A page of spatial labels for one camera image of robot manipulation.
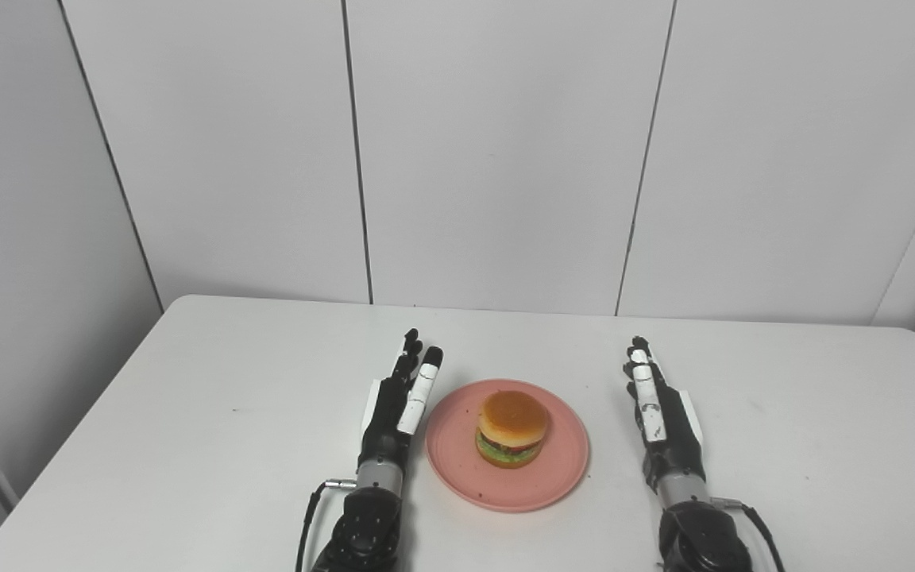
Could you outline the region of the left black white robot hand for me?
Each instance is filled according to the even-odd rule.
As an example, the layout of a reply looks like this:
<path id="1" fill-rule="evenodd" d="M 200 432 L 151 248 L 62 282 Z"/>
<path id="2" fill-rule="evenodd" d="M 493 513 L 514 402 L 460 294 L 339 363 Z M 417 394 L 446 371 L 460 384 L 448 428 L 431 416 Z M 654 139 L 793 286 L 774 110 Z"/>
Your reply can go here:
<path id="1" fill-rule="evenodd" d="M 442 348 L 426 346 L 418 329 L 403 335 L 392 372 L 371 387 L 357 472 L 374 463 L 392 465 L 402 472 L 407 469 L 411 439 L 428 412 L 442 362 Z"/>

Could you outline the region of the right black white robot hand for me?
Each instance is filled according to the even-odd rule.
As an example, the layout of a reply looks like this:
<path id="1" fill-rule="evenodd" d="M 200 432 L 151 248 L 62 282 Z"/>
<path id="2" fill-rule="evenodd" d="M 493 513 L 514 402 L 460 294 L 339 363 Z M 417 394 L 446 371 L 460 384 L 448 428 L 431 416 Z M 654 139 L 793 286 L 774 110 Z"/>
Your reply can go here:
<path id="1" fill-rule="evenodd" d="M 701 441 L 691 419 L 693 405 L 667 383 L 644 337 L 632 338 L 626 356 L 622 369 L 629 379 L 626 390 L 635 400 L 633 416 L 645 447 L 642 471 L 647 486 L 665 509 L 708 502 Z"/>

